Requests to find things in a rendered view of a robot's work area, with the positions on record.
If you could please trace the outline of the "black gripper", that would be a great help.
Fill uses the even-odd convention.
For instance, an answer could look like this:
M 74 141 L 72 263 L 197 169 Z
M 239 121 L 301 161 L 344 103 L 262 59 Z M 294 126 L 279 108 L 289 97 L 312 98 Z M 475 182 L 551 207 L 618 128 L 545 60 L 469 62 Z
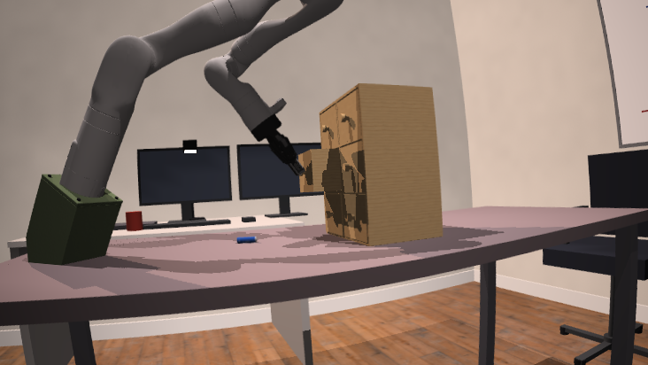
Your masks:
M 295 175 L 301 175 L 305 169 L 297 160 L 297 153 L 292 147 L 289 139 L 277 131 L 277 128 L 281 125 L 282 123 L 276 115 L 273 114 L 257 125 L 251 133 L 258 142 L 263 140 L 263 137 L 266 137 L 271 151 L 278 156 L 282 163 L 288 165 Z

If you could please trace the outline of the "small brown chest of drawers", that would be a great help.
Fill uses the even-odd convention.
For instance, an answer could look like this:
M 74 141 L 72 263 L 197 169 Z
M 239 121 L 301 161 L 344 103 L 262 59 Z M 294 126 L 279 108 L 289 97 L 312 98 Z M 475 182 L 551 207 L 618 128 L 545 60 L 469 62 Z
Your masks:
M 362 136 L 340 144 L 337 103 L 359 89 Z M 443 236 L 436 116 L 430 87 L 359 83 L 336 104 L 342 190 L 366 193 L 368 243 L 386 245 Z M 362 140 L 365 190 L 343 190 L 340 148 Z

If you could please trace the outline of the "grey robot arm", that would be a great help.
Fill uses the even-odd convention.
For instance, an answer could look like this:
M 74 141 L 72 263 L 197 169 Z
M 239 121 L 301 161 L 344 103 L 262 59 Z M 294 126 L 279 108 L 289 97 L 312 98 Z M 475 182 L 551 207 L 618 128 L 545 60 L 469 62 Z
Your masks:
M 102 197 L 144 79 L 179 58 L 236 38 L 228 54 L 206 62 L 205 79 L 250 132 L 281 111 L 287 104 L 283 98 L 269 107 L 249 83 L 237 78 L 277 43 L 326 17 L 343 0 L 300 0 L 303 8 L 296 14 L 260 22 L 278 1 L 214 0 L 155 33 L 113 41 L 98 69 L 59 184 L 85 197 Z

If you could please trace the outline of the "blue aa battery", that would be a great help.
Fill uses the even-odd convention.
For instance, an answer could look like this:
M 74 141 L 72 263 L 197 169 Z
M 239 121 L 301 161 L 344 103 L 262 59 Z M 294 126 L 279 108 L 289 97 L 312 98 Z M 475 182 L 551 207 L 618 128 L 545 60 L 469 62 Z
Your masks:
M 237 243 L 256 243 L 257 237 L 238 237 Z

